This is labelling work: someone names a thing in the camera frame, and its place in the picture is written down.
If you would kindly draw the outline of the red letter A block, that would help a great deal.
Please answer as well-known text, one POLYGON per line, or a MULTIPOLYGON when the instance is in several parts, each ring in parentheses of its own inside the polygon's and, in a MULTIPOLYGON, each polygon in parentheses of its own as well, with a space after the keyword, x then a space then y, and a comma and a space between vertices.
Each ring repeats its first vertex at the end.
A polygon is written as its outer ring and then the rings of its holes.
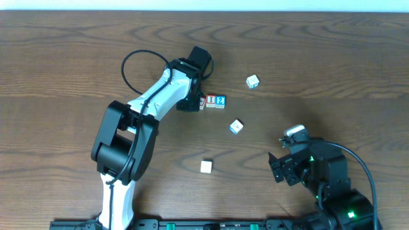
POLYGON ((206 98, 205 97, 201 97, 200 98, 200 103, 199 103, 199 109, 203 110, 206 104, 206 98))

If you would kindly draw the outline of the red letter I block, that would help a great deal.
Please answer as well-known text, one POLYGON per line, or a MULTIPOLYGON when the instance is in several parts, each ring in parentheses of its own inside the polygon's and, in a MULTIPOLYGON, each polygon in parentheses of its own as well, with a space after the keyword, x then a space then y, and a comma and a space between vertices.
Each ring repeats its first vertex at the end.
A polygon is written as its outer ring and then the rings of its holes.
POLYGON ((214 108, 216 104, 216 95, 207 95, 206 96, 206 107, 214 108))

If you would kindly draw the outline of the blue number 2 block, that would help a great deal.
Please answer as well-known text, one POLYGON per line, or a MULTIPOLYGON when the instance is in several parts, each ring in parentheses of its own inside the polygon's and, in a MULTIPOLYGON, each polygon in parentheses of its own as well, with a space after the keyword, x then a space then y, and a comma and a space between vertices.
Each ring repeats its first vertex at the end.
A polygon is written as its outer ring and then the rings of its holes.
POLYGON ((226 106, 226 97, 222 95, 217 95, 216 101, 215 101, 215 108, 224 109, 225 106, 226 106))

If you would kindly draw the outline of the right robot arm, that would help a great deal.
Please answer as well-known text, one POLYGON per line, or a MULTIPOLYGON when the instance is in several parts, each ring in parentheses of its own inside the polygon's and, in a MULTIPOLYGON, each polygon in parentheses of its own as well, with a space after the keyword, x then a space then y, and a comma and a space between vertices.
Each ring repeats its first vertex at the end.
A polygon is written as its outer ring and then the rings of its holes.
POLYGON ((314 213, 292 220, 291 229, 381 229, 373 177, 363 160, 350 149, 311 137, 303 125, 284 131, 280 139, 289 154, 269 155, 274 179, 289 186, 297 183, 315 197, 314 213), (345 154, 362 166, 371 186, 371 198, 352 188, 345 154))

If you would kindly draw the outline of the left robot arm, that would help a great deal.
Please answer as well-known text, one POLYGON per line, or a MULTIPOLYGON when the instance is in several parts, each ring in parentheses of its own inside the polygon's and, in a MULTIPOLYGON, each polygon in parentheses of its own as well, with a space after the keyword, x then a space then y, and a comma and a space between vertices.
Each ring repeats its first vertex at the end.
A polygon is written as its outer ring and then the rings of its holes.
POLYGON ((162 76, 145 93, 127 103, 109 104, 91 150, 104 184, 98 216, 102 228, 130 227, 135 184, 151 161, 160 120, 172 107, 199 110, 201 82, 209 78, 208 68, 213 68, 209 57, 166 62, 162 76))

